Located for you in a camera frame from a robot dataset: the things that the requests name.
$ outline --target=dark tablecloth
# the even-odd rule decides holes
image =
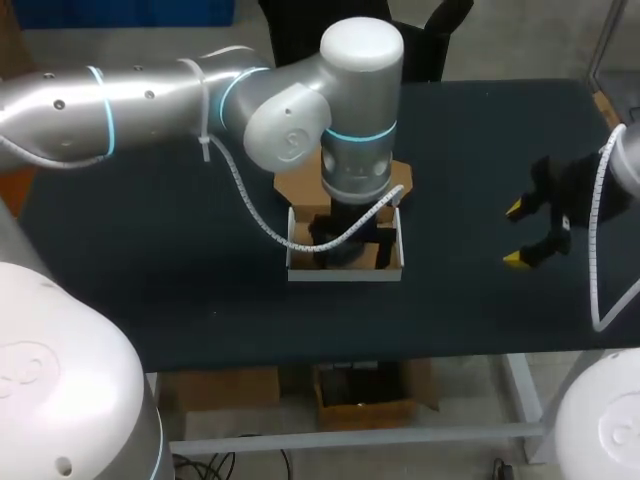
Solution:
[[[546,234],[504,213],[550,154],[608,131],[572,81],[460,82],[403,90],[395,157],[413,166],[395,284],[287,284],[285,251],[255,225],[195,139],[78,172],[42,172],[22,225],[62,286],[115,322],[147,371],[640,345],[640,301],[604,334],[589,317],[586,232],[536,271],[502,257]],[[285,233],[272,176],[240,152],[258,209]],[[600,232],[608,309],[640,275],[640,212]]]

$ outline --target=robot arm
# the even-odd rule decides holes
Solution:
[[[389,184],[402,56],[393,26],[355,18],[329,28],[318,55],[281,69],[230,47],[195,60],[28,75],[0,84],[0,169],[20,160],[85,166],[226,132],[271,172],[299,166],[321,144],[327,191],[365,204]]]
[[[390,181],[402,56],[394,27],[356,18],[331,27],[320,54],[277,70],[230,47],[196,60],[0,83],[0,171],[24,161],[80,168],[226,132],[272,172],[295,168],[321,145],[325,189],[366,206]],[[0,201],[0,477],[172,480],[135,350],[49,277]]]

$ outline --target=screw hole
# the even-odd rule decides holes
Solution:
[[[71,460],[67,457],[60,457],[56,460],[56,470],[63,477],[70,477],[73,473],[73,467],[71,466]]]

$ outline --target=cardboard box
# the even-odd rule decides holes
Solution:
[[[604,116],[604,119],[606,120],[607,125],[611,130],[620,125],[620,117],[618,117],[615,108],[613,108],[613,105],[611,105],[611,102],[604,93],[594,93],[593,101],[596,103],[598,110],[600,110],[600,112]]]
[[[407,398],[393,402],[326,406],[318,367],[314,369],[314,390],[318,403],[318,424],[324,431],[401,428],[413,422],[418,405],[439,410],[431,361],[410,360],[400,364]]]
[[[280,402],[275,367],[163,373],[162,385],[183,412],[271,407]]]
[[[8,80],[35,70],[22,41],[18,21],[10,0],[0,0],[0,79]],[[31,188],[35,168],[0,176],[0,197],[14,216],[18,216]]]
[[[413,189],[411,167],[393,161],[391,163],[391,185],[404,185],[402,198]],[[288,240],[304,245],[313,245],[309,224],[316,215],[328,215],[331,198],[322,187],[320,151],[302,167],[279,173],[274,180],[275,189],[290,203],[288,213]],[[351,264],[335,268],[321,269],[313,259],[313,254],[287,249],[285,265],[290,282],[387,282],[399,281],[404,268],[404,247],[400,209],[384,207],[377,215],[378,225],[396,229],[396,242],[391,254],[391,263],[386,269],[376,270],[375,259],[378,245],[366,244],[362,256]]]

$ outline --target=concrete floor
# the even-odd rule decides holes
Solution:
[[[439,0],[390,0],[394,18],[423,25]],[[584,77],[610,0],[478,0],[453,37],[447,80]],[[640,0],[631,0],[614,64],[640,62]],[[271,58],[269,32],[256,0],[237,0],[230,28],[29,31],[44,66],[106,66],[203,55],[245,44]]]
[[[271,58],[268,28],[256,0],[237,1],[237,20],[230,28],[29,31],[25,36],[45,67],[130,65],[203,55],[231,44],[251,46]],[[397,20],[421,25],[438,1],[390,0],[390,5]],[[477,0],[452,40],[445,79],[583,78],[609,5],[610,0]],[[609,66],[640,67],[640,56],[629,50],[629,45],[640,45],[635,28],[639,6],[640,0],[632,0],[630,22],[615,42]],[[574,358],[529,356],[543,398],[553,395]],[[490,363],[487,357],[436,360],[442,411],[425,412],[423,421],[506,421],[505,399],[496,393]],[[312,407],[288,401],[267,411],[190,414],[187,436],[310,431],[314,425]],[[517,465],[520,479],[561,479],[557,467],[526,466],[520,448],[510,441],[296,451],[291,458],[295,478],[303,480],[486,480],[498,455]],[[286,478],[282,458],[277,453],[239,455],[234,480],[257,478]]]

